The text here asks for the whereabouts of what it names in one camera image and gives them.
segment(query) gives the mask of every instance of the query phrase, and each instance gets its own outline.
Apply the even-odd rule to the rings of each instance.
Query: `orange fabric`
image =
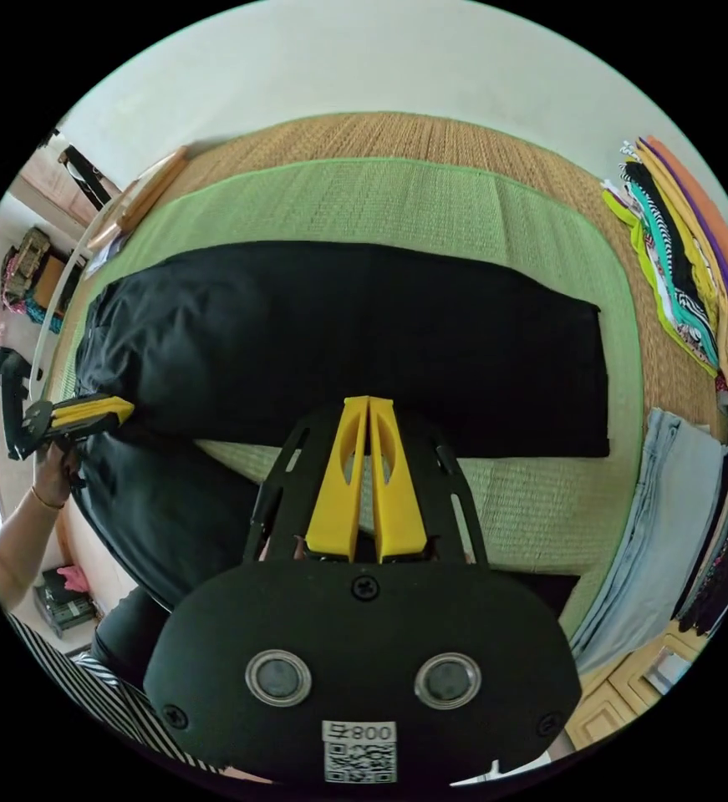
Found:
[[[711,198],[704,192],[703,187],[695,180],[692,174],[661,142],[659,142],[659,140],[649,136],[643,141],[650,142],[650,144],[662,154],[670,169],[672,169],[673,173],[690,193],[690,197],[695,202],[695,205],[706,220],[706,224],[717,240],[720,252],[723,254],[723,258],[728,265],[728,225],[720,214],[717,206],[715,206]]]

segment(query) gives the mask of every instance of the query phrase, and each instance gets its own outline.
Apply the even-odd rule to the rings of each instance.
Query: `striped shirt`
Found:
[[[13,630],[49,677],[86,713],[126,738],[193,768],[219,769],[183,752],[166,732],[149,699],[121,682],[88,654],[66,657],[35,631],[8,616]]]

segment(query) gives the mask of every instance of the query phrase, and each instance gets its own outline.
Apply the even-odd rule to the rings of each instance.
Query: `pink object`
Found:
[[[90,593],[88,580],[82,569],[77,566],[66,566],[58,568],[57,573],[65,577],[65,589],[67,591],[78,591],[80,593]]]

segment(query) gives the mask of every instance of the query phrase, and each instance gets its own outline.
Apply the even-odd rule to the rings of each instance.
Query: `wooden cabinet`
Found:
[[[594,744],[629,724],[636,713],[609,682],[604,682],[578,705],[567,725],[576,749]]]
[[[594,744],[656,704],[662,694],[650,678],[657,664],[665,657],[692,663],[706,640],[674,622],[647,646],[581,677],[581,703],[566,727],[573,746]]]

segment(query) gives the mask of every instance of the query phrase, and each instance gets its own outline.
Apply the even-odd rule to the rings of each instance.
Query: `bracelet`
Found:
[[[35,490],[35,485],[32,485],[32,487],[30,488],[30,490],[32,491],[32,495],[33,495],[33,496],[34,496],[34,497],[35,497],[35,498],[36,498],[36,499],[37,499],[37,500],[38,500],[38,501],[39,501],[39,502],[40,502],[40,503],[41,503],[41,504],[42,504],[42,505],[43,505],[43,506],[44,506],[44,507],[47,509],[47,510],[55,510],[55,511],[59,512],[59,511],[60,511],[60,510],[62,510],[62,509],[63,509],[63,507],[65,506],[65,505],[61,504],[59,507],[57,507],[57,506],[56,506],[56,505],[54,505],[54,504],[49,504],[47,501],[44,501],[44,500],[43,500],[43,499],[42,499],[42,498],[41,498],[41,497],[38,495],[38,492]]]

